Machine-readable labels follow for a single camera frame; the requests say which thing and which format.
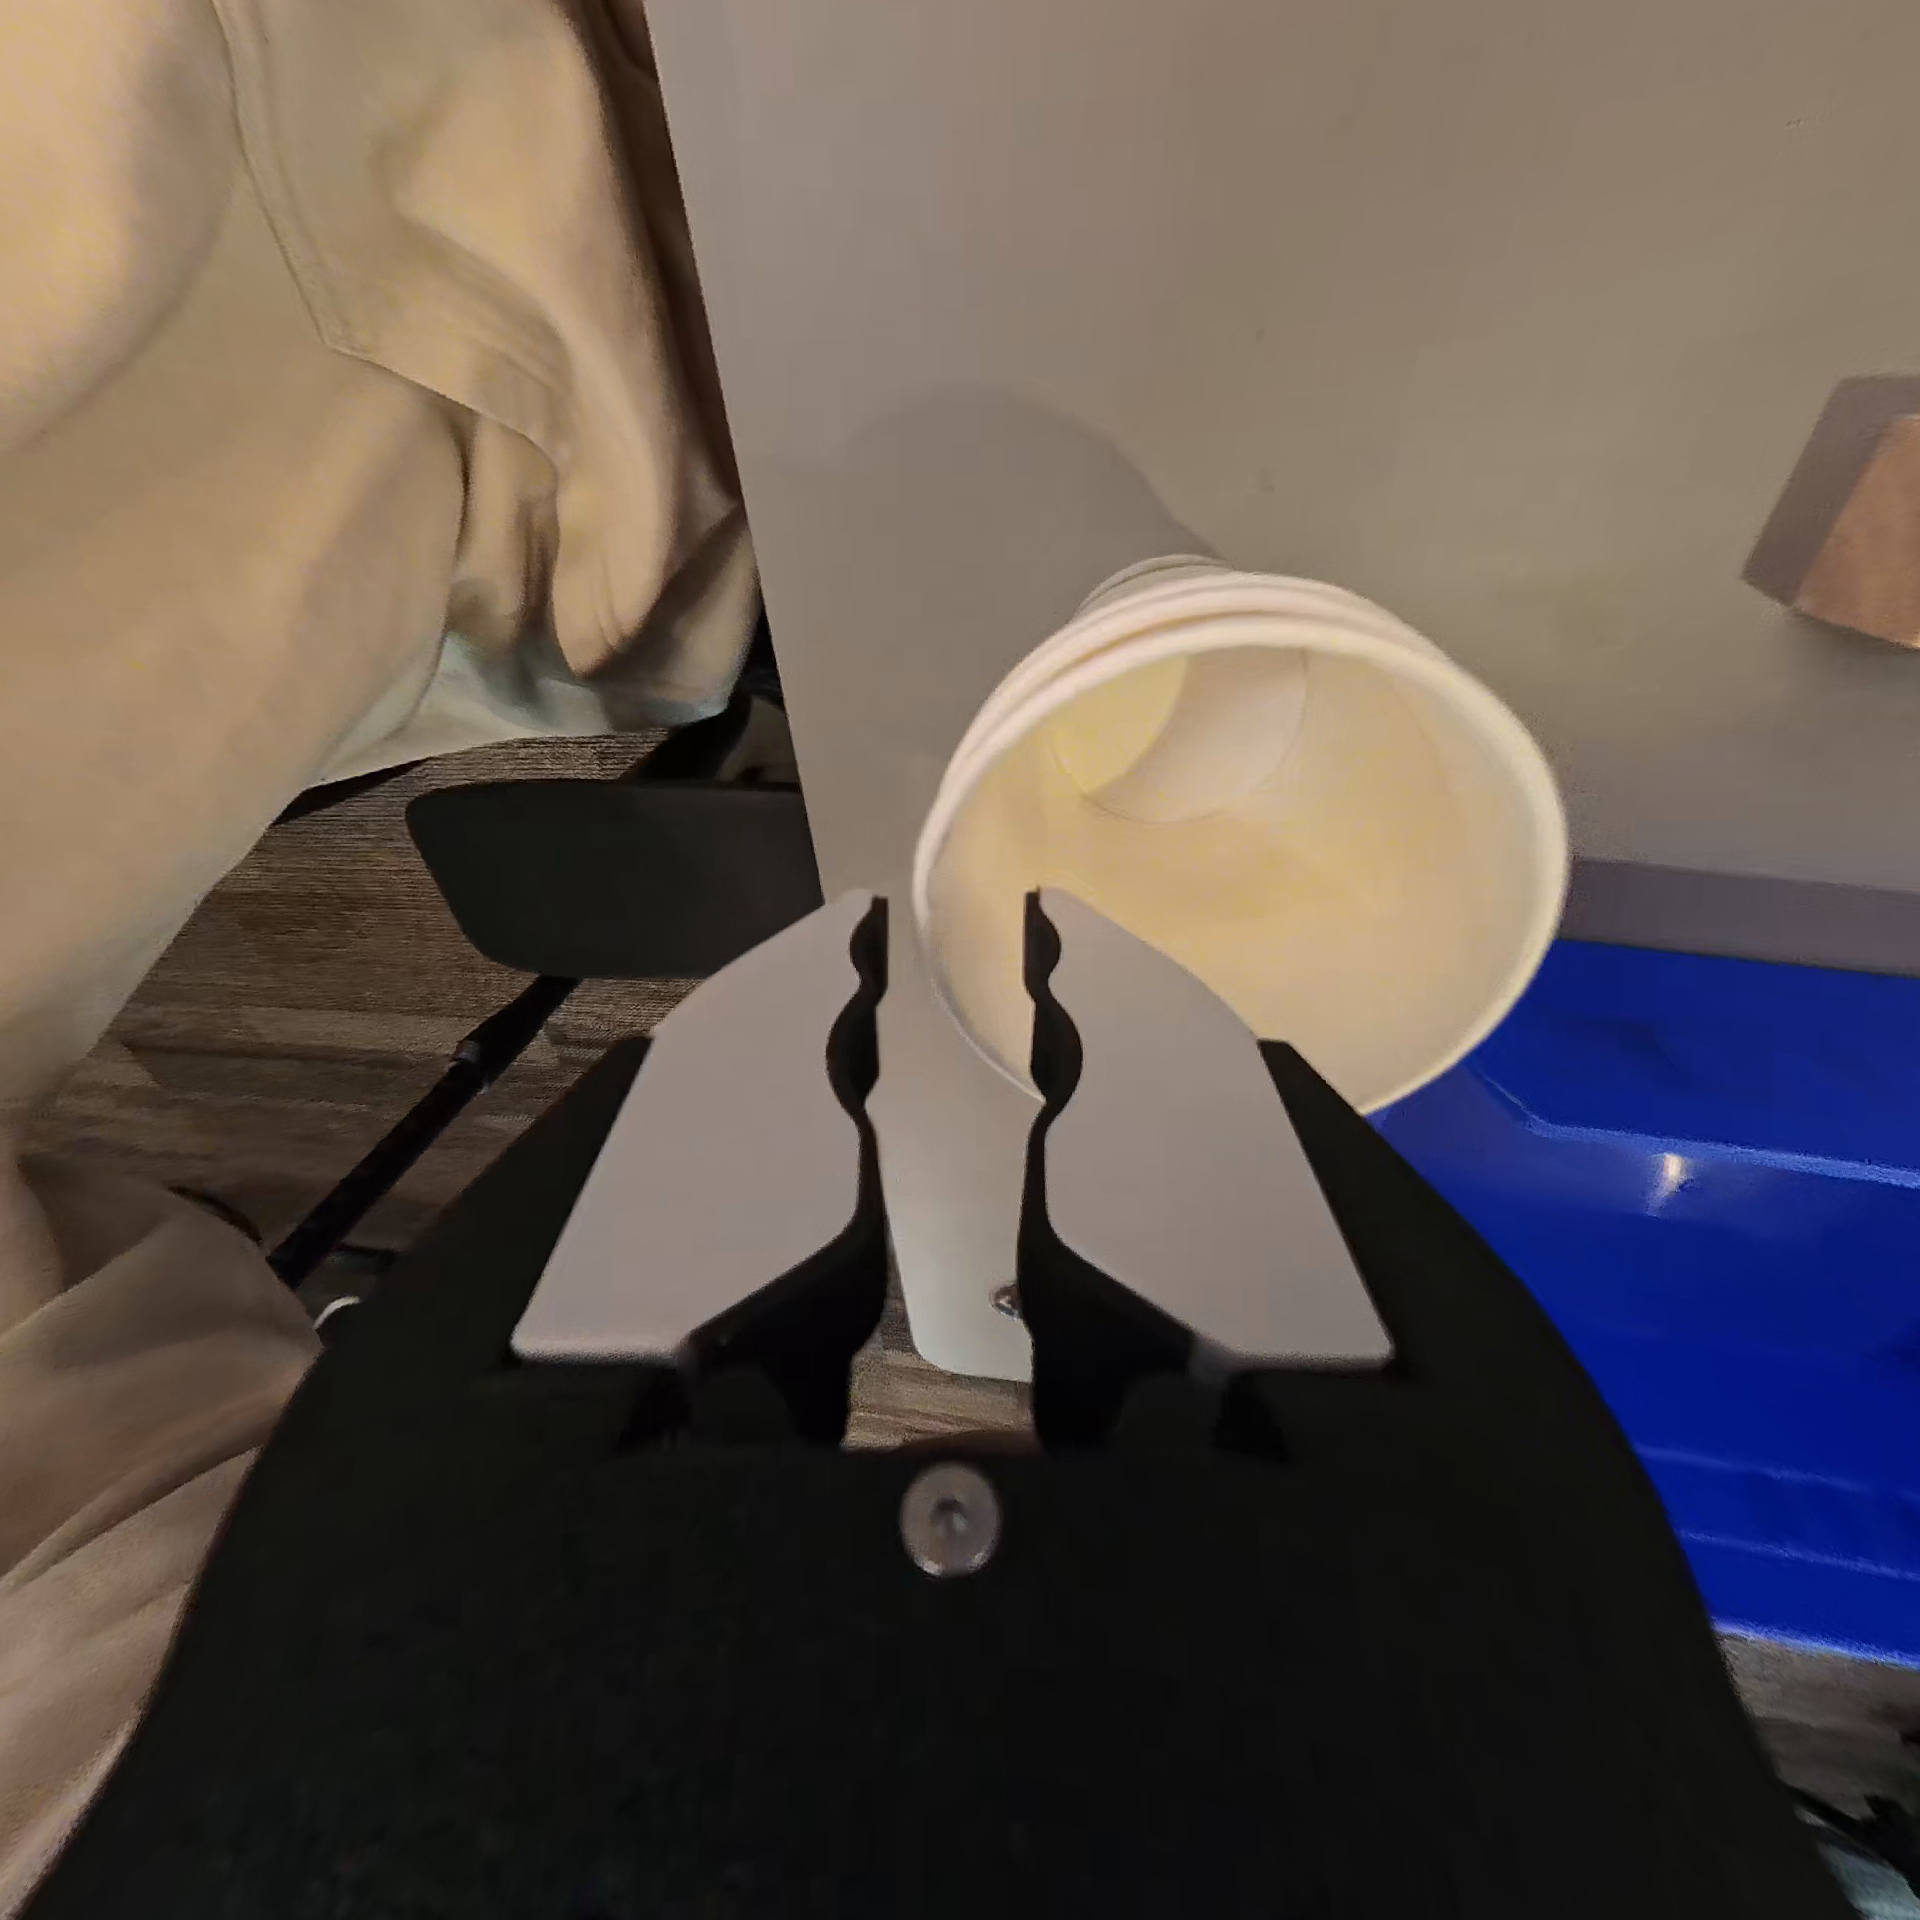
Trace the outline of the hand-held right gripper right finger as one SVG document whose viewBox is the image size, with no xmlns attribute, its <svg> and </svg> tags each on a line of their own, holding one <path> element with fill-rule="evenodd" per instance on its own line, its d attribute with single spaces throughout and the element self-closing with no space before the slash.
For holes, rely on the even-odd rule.
<svg viewBox="0 0 1920 1920">
<path fill-rule="evenodd" d="M 1037 1397 L 1150 1373 L 1376 1371 L 1393 1353 L 1254 1030 L 1060 886 L 1023 900 L 1016 1297 Z"/>
</svg>

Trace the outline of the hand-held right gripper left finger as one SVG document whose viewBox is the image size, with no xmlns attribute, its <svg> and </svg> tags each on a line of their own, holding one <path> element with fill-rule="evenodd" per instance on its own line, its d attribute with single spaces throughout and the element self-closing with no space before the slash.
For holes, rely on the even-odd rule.
<svg viewBox="0 0 1920 1920">
<path fill-rule="evenodd" d="M 524 1363 L 845 1397 L 886 1294 L 869 1118 L 889 910 L 852 892 L 654 1033 L 512 1332 Z"/>
</svg>

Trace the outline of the blue plastic bin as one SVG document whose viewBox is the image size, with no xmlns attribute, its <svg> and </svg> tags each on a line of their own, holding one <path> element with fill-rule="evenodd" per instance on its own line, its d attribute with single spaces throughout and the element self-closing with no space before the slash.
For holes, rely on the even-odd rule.
<svg viewBox="0 0 1920 1920">
<path fill-rule="evenodd" d="M 1721 1630 L 1918 1660 L 1918 985 L 1553 942 L 1376 1128 L 1528 1285 Z"/>
</svg>

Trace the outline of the person's right forearm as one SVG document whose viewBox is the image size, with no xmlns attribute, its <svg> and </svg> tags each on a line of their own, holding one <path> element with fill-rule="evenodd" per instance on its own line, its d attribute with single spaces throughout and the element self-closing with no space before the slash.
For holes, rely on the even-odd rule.
<svg viewBox="0 0 1920 1920">
<path fill-rule="evenodd" d="M 2 1913 L 106 1781 L 320 1339 L 244 1232 L 26 1157 L 2 1212 Z"/>
</svg>

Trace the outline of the person's torso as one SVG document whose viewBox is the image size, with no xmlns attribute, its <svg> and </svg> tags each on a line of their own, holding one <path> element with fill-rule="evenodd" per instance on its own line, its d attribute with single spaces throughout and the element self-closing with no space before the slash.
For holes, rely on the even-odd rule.
<svg viewBox="0 0 1920 1920">
<path fill-rule="evenodd" d="M 4 5 L 4 1109 L 308 787 L 718 713 L 645 5 Z"/>
</svg>

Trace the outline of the wooden cube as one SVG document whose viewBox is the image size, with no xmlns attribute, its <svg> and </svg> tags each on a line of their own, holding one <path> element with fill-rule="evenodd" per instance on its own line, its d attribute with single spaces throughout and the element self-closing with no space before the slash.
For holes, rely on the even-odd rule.
<svg viewBox="0 0 1920 1920">
<path fill-rule="evenodd" d="M 1742 580 L 1812 621 L 1918 646 L 1918 375 L 1833 389 Z"/>
</svg>

